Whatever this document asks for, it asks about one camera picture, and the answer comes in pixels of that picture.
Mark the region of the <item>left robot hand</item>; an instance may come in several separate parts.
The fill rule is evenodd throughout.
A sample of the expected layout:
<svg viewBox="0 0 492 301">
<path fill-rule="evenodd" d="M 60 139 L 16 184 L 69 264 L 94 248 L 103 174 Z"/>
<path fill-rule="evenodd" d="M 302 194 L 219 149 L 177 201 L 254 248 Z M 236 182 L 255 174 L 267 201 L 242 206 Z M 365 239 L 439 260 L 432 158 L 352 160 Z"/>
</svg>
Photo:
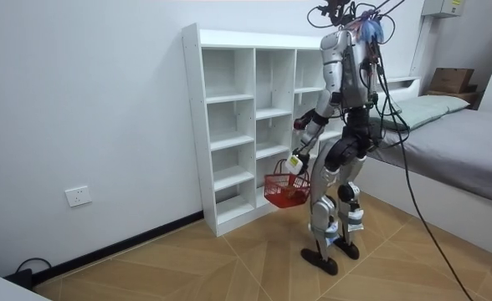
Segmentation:
<svg viewBox="0 0 492 301">
<path fill-rule="evenodd" d="M 303 155 L 298 152 L 293 152 L 286 159 L 284 165 L 291 174 L 298 176 L 304 174 L 308 170 L 309 161 L 309 155 Z"/>
</svg>

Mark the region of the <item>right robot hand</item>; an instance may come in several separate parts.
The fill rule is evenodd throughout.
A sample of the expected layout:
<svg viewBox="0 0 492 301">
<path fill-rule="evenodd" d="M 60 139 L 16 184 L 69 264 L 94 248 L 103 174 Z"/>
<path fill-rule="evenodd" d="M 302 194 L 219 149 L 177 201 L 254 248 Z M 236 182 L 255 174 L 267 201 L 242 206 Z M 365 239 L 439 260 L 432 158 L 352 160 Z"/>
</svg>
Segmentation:
<svg viewBox="0 0 492 301">
<path fill-rule="evenodd" d="M 293 128 L 295 130 L 305 130 L 307 125 L 312 121 L 315 115 L 315 109 L 308 110 L 301 117 L 294 120 Z"/>
</svg>

